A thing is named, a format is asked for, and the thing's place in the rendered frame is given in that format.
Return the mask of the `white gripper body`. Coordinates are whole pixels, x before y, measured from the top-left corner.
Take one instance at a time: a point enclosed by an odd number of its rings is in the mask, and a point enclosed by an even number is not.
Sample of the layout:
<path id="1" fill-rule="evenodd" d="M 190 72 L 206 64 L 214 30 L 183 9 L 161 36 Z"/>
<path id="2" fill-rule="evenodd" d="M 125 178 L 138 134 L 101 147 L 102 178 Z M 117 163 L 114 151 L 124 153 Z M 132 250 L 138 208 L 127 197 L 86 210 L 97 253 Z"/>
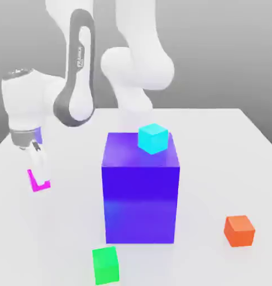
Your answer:
<path id="1" fill-rule="evenodd" d="M 31 159 L 31 170 L 38 185 L 50 180 L 49 165 L 45 149 L 41 146 L 30 145 L 28 154 Z"/>

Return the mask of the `small magenta cube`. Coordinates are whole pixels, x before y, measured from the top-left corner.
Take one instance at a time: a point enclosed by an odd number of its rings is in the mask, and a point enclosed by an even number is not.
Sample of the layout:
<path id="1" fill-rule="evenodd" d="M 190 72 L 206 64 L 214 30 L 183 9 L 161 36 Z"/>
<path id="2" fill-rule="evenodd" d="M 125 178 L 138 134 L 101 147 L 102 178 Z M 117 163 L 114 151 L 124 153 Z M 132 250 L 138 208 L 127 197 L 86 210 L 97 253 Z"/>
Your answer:
<path id="1" fill-rule="evenodd" d="M 51 187 L 51 184 L 50 184 L 49 180 L 47 180 L 42 185 L 38 185 L 38 183 L 37 183 L 37 181 L 36 181 L 32 171 L 31 171 L 31 169 L 28 169 L 27 173 L 28 173 L 28 177 L 29 177 L 31 188 L 32 188 L 33 192 L 38 192 L 38 191 L 45 190 L 45 189 L 48 189 L 48 188 Z"/>

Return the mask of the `small cyan cube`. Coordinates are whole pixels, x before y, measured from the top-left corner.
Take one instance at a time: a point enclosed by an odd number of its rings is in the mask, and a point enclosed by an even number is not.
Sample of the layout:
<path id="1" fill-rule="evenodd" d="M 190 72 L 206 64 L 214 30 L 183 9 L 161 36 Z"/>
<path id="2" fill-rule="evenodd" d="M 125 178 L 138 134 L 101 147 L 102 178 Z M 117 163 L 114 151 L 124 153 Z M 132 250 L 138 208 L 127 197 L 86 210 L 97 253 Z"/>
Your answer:
<path id="1" fill-rule="evenodd" d="M 166 128 L 152 123 L 139 128 L 138 147 L 154 155 L 168 148 L 168 137 L 169 132 Z"/>

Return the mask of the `small green cube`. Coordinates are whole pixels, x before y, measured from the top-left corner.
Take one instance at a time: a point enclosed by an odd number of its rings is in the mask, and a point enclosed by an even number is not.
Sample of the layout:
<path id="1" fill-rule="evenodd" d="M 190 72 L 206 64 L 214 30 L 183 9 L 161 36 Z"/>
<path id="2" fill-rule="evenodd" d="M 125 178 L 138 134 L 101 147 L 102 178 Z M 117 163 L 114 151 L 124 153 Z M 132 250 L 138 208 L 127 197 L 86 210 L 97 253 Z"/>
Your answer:
<path id="1" fill-rule="evenodd" d="M 96 285 L 120 280 L 119 262 L 114 246 L 92 250 Z"/>

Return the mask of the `small orange cube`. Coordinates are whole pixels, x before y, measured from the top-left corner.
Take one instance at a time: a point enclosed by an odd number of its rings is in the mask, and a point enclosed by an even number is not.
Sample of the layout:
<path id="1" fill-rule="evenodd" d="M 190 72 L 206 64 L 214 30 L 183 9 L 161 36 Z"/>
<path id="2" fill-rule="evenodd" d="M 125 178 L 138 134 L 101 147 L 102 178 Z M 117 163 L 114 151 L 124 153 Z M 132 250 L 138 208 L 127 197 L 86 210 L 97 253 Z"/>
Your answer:
<path id="1" fill-rule="evenodd" d="M 255 228 L 246 215 L 227 216 L 224 234 L 232 247 L 251 246 L 255 236 Z"/>

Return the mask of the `large blue box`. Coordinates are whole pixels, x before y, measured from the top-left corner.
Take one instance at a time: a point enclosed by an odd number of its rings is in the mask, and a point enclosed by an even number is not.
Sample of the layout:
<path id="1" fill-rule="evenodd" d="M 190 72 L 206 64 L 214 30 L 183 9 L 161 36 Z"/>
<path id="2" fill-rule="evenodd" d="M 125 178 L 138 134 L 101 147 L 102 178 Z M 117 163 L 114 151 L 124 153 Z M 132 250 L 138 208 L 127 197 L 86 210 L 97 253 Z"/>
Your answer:
<path id="1" fill-rule="evenodd" d="M 106 242 L 172 244 L 179 177 L 172 136 L 166 150 L 150 155 L 136 133 L 110 132 L 102 160 Z"/>

